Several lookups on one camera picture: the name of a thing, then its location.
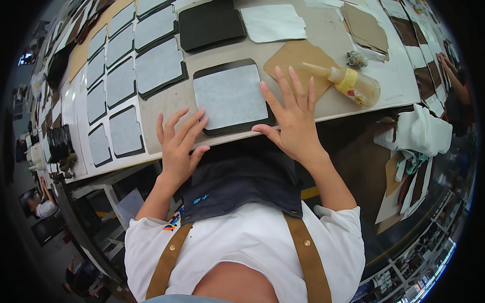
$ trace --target hand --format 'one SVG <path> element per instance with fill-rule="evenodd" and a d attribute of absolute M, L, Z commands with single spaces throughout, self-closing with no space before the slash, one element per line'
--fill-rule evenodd
<path fill-rule="evenodd" d="M 290 66 L 289 75 L 295 88 L 295 98 L 279 66 L 275 68 L 275 75 L 283 93 L 284 108 L 271 93 L 266 83 L 261 81 L 259 86 L 264 99 L 279 122 L 281 132 L 265 124 L 255 125 L 252 130 L 266 135 L 285 154 L 308 169 L 313 165 L 315 159 L 327 155 L 318 140 L 313 118 L 316 102 L 313 77 L 308 83 L 307 96 L 295 70 Z"/>
<path fill-rule="evenodd" d="M 41 177 L 40 177 L 40 186 L 41 186 L 43 189 L 46 189 L 46 188 L 47 188 L 47 182 L 46 182 L 46 179 L 44 178 L 44 176 L 41 176 Z"/>
<path fill-rule="evenodd" d="M 204 153 L 210 149 L 207 145 L 199 146 L 189 156 L 195 139 L 208 121 L 206 117 L 197 123 L 204 116 L 204 110 L 199 110 L 187 119 L 175 133 L 175 124 L 188 111 L 189 108 L 186 106 L 176 112 L 168 120 L 165 130 L 163 130 L 163 115 L 161 113 L 157 120 L 157 137 L 162 145 L 163 164 L 162 173 L 159 177 L 163 179 L 163 184 L 172 186 L 174 192 L 190 177 Z"/>

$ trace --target white tissue paper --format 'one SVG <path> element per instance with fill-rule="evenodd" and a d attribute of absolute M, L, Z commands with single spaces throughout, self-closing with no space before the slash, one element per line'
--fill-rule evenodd
<path fill-rule="evenodd" d="M 293 5 L 263 5 L 241 9 L 251 41 L 256 43 L 306 39 L 305 22 Z"/>
<path fill-rule="evenodd" d="M 399 113 L 396 129 L 374 136 L 374 143 L 390 150 L 407 149 L 428 157 L 445 154 L 450 149 L 453 127 L 433 117 L 429 110 L 414 104 L 413 112 Z"/>

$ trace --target cardboard template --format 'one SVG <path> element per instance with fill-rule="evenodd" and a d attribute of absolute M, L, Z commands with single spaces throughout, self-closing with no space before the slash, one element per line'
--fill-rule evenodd
<path fill-rule="evenodd" d="M 327 54 L 325 54 L 320 48 L 314 47 L 307 40 L 302 41 L 288 41 L 283 45 L 265 64 L 264 71 L 267 72 L 273 79 L 275 76 L 275 67 L 279 66 L 281 71 L 285 75 L 286 79 L 290 79 L 288 76 L 288 67 L 291 65 L 298 78 L 300 79 L 305 92 L 308 93 L 308 82 L 313 77 L 315 83 L 315 100 L 318 101 L 323 93 L 330 87 L 332 82 L 327 80 L 326 77 L 316 75 L 310 68 L 303 65 L 303 62 L 325 67 L 325 68 L 340 68 Z M 290 83 L 291 90 L 295 93 L 293 84 Z"/>
<path fill-rule="evenodd" d="M 388 39 L 384 29 L 379 26 L 374 16 L 345 3 L 341 8 L 347 28 L 355 41 L 372 50 L 388 53 Z"/>

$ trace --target worker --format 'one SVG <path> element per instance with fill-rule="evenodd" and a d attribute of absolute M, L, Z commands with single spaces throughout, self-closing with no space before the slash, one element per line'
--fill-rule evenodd
<path fill-rule="evenodd" d="M 71 257 L 71 262 L 65 270 L 66 283 L 62 283 L 62 288 L 68 293 L 74 293 L 82 298 L 99 297 L 98 292 L 103 288 L 103 283 L 99 282 L 93 289 L 89 290 L 101 274 L 91 260 L 81 262 L 74 268 L 75 257 Z"/>
<path fill-rule="evenodd" d="M 445 103 L 446 116 L 453 125 L 453 133 L 462 137 L 475 123 L 470 86 L 465 72 L 457 69 L 444 53 L 439 53 L 438 59 L 451 83 Z"/>
<path fill-rule="evenodd" d="M 259 85 L 280 131 L 268 125 L 252 130 L 280 150 L 251 152 L 247 146 L 233 157 L 212 155 L 203 145 L 189 155 L 207 124 L 204 110 L 176 132 L 188 108 L 165 127 L 159 114 L 162 173 L 125 236 L 128 286 L 138 302 L 352 299 L 365 265 L 360 208 L 318 139 L 313 78 L 307 94 L 290 67 L 295 97 L 279 67 L 275 75 L 284 106 L 265 82 Z M 204 162 L 211 157 L 215 161 Z M 294 160 L 315 180 L 322 203 L 315 214 L 300 199 Z M 166 221 L 181 186 L 184 206 Z"/>
<path fill-rule="evenodd" d="M 42 199 L 37 196 L 29 195 L 25 197 L 30 211 L 41 219 L 46 219 L 57 212 L 57 205 L 47 188 L 46 180 L 40 177 L 40 187 L 42 188 Z"/>

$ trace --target person's left hand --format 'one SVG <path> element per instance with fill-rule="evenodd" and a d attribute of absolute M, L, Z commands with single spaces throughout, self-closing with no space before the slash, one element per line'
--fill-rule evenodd
<path fill-rule="evenodd" d="M 157 120 L 157 137 L 162 145 L 163 164 L 162 173 L 159 177 L 163 179 L 165 185 L 173 186 L 175 190 L 190 177 L 204 153 L 210 149 L 207 145 L 199 146 L 189 156 L 195 139 L 208 121 L 206 117 L 197 123 L 204 116 L 204 110 L 199 110 L 187 119 L 175 132 L 175 124 L 188 111 L 189 108 L 186 106 L 176 112 L 166 123 L 165 130 L 163 129 L 163 115 L 161 113 Z"/>

